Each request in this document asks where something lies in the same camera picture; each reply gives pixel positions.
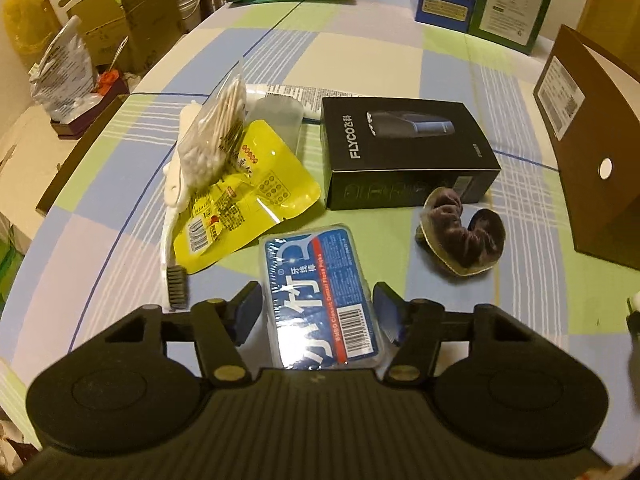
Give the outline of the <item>blue dental floss box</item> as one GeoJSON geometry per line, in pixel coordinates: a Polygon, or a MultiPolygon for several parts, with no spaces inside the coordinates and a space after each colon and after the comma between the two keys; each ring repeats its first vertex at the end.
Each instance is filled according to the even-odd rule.
{"type": "Polygon", "coordinates": [[[266,236],[260,258],[277,366],[328,370],[382,361],[378,320],[347,226],[266,236]]]}

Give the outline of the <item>dark purple scrunchie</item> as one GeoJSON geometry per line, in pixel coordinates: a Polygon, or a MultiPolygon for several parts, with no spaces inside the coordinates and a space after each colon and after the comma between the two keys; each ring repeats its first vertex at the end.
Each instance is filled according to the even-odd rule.
{"type": "Polygon", "coordinates": [[[496,265],[506,242],[506,228],[488,208],[475,211],[468,224],[462,222],[462,214],[461,198],[452,188],[435,188],[420,211],[416,242],[444,269],[467,278],[496,265]]]}

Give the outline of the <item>yellow snack pouch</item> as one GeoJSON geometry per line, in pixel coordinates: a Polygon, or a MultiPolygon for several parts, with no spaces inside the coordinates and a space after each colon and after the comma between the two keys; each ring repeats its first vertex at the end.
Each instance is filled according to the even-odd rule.
{"type": "Polygon", "coordinates": [[[320,195],[320,184],[268,122],[254,120],[220,179],[193,194],[180,214],[175,262],[198,273],[298,217],[320,195]]]}

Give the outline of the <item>cotton swab bag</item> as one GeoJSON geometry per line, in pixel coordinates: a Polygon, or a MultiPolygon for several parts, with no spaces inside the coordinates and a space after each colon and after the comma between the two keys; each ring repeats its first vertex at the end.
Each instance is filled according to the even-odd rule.
{"type": "Polygon", "coordinates": [[[178,142],[182,174],[191,190],[206,188],[220,178],[228,159],[238,150],[245,114],[246,83],[239,61],[210,94],[178,142]]]}

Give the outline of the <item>black Flyco shaver box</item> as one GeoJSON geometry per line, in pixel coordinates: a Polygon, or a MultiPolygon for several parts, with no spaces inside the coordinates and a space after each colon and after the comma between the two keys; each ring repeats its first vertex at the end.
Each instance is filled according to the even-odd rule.
{"type": "Polygon", "coordinates": [[[421,206],[440,186],[477,203],[501,171],[461,102],[330,96],[320,133],[332,210],[421,206]]]}

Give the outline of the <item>white toothpaste tube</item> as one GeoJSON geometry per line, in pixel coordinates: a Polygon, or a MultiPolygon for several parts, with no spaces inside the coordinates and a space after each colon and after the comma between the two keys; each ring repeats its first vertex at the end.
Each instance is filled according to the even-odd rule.
{"type": "Polygon", "coordinates": [[[354,96],[353,93],[312,87],[297,87],[289,84],[248,84],[246,86],[247,104],[254,105],[267,94],[287,96],[296,99],[304,109],[304,117],[318,122],[321,118],[322,100],[324,98],[340,98],[354,96]]]}

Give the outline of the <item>checkered tablecloth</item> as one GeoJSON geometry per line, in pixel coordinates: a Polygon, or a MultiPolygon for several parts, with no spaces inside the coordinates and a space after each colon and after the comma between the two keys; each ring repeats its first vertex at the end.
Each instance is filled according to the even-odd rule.
{"type": "Polygon", "coordinates": [[[552,149],[533,99],[544,52],[522,55],[425,26],[412,0],[224,8],[142,80],[64,186],[17,273],[1,317],[1,404],[28,428],[24,397],[40,370],[130,310],[160,298],[163,166],[183,105],[242,61],[251,82],[464,104],[501,167],[485,198],[506,224],[489,273],[460,282],[416,247],[413,209],[311,209],[299,226],[343,223],[369,283],[452,310],[490,302],[590,366],[610,395],[597,447],[626,460],[639,439],[628,377],[627,298],[636,271],[578,254],[552,149]]]}

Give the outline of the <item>dark wooden tray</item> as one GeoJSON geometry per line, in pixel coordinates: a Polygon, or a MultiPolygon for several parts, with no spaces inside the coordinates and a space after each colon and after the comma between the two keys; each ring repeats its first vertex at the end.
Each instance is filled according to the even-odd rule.
{"type": "Polygon", "coordinates": [[[121,96],[128,96],[129,89],[126,80],[118,77],[108,88],[104,96],[99,93],[89,94],[80,101],[80,105],[75,108],[62,122],[50,120],[50,126],[60,140],[78,140],[86,130],[106,111],[114,101],[121,96]]]}

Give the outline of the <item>brown cardboard storage box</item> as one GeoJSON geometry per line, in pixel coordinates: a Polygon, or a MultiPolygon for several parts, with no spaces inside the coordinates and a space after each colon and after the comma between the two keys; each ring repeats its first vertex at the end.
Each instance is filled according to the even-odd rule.
{"type": "Polygon", "coordinates": [[[639,74],[563,25],[534,89],[575,249],[639,267],[639,74]]]}

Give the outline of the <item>clear plastic bag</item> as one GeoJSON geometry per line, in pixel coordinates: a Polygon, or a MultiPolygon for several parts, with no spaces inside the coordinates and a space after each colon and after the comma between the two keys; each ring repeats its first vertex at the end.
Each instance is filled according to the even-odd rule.
{"type": "Polygon", "coordinates": [[[30,96],[54,122],[76,117],[96,86],[96,70],[73,15],[29,70],[30,96]]]}

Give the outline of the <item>brown cardboard boxes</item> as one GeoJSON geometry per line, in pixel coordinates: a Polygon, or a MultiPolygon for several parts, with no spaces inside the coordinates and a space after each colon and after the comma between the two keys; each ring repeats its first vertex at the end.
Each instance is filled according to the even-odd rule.
{"type": "Polygon", "coordinates": [[[180,39],[177,0],[48,0],[64,25],[76,16],[92,62],[147,73],[180,39]]]}

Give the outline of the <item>green milk carton box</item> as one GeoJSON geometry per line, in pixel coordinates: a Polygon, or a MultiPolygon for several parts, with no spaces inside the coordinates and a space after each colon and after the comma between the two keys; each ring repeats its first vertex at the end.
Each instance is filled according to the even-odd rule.
{"type": "Polygon", "coordinates": [[[468,33],[531,54],[551,0],[476,0],[468,33]]]}

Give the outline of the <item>yellow plastic bag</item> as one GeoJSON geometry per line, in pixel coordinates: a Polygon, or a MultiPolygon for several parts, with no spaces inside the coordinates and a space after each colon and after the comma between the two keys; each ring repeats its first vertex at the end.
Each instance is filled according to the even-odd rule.
{"type": "Polygon", "coordinates": [[[38,62],[58,28],[47,0],[4,0],[4,28],[15,53],[27,66],[38,62]]]}

